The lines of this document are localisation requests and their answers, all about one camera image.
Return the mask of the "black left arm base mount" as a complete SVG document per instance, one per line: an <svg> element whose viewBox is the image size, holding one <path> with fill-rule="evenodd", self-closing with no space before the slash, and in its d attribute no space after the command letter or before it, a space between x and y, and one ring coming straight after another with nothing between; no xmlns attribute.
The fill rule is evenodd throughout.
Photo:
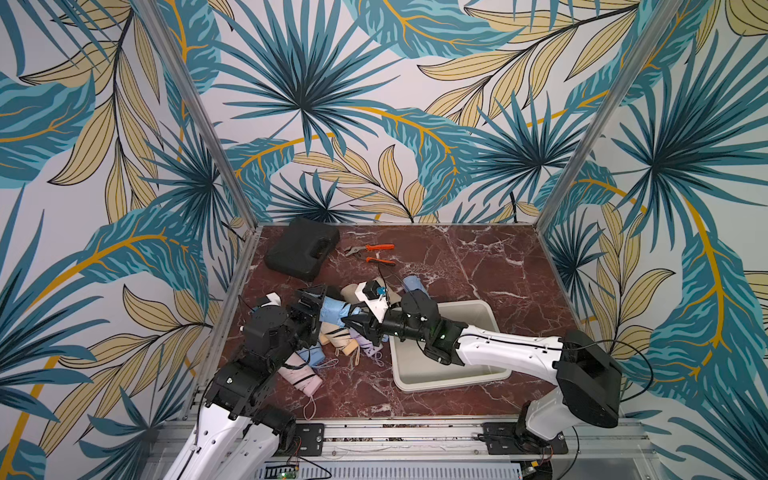
<svg viewBox="0 0 768 480"><path fill-rule="evenodd" d="M298 423L293 413L274 405L263 406L256 413L254 422L265 425L277 438L276 455L318 457L322 454L326 430L324 423Z"/></svg>

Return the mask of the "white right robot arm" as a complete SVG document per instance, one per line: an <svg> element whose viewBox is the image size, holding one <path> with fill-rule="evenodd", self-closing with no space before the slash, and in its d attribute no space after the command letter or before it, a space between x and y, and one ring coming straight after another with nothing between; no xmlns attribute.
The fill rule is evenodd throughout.
<svg viewBox="0 0 768 480"><path fill-rule="evenodd" d="M545 445L579 423L606 429L618 424L622 368L579 330L549 337L492 332L443 316L421 290L406 293L396 306L366 292L358 297L341 320L374 345L385 336L412 340L442 365L501 368L552 384L552 391L520 411L514 435L522 442Z"/></svg>

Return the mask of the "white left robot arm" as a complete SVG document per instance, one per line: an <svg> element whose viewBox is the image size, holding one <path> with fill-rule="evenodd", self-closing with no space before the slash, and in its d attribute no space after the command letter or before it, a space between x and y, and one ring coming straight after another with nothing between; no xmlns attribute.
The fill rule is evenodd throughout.
<svg viewBox="0 0 768 480"><path fill-rule="evenodd" d="M167 479L251 479L274 454L294 451L296 417L267 402L280 370L308 366L298 352L320 333L324 286L296 291L284 305L270 293L250 309L243 343L213 376L195 426Z"/></svg>

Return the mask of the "lilac umbrella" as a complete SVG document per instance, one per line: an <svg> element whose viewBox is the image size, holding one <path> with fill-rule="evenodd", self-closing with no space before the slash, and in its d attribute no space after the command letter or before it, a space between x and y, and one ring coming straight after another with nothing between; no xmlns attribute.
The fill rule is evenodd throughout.
<svg viewBox="0 0 768 480"><path fill-rule="evenodd" d="M381 345L374 345L370 340L357 335L354 337L354 340L357 342L360 351L369 358L374 364L378 366L382 366L382 346Z"/></svg>

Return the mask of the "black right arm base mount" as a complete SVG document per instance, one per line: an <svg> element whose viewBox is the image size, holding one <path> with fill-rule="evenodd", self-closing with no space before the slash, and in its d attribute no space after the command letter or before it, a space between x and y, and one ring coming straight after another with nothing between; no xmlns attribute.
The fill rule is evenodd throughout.
<svg viewBox="0 0 768 480"><path fill-rule="evenodd" d="M485 422L476 436L486 445L489 455L549 455L567 454L567 443L562 433L552 440L542 440L526 428L525 416L531 401L526 402L517 420L512 422Z"/></svg>

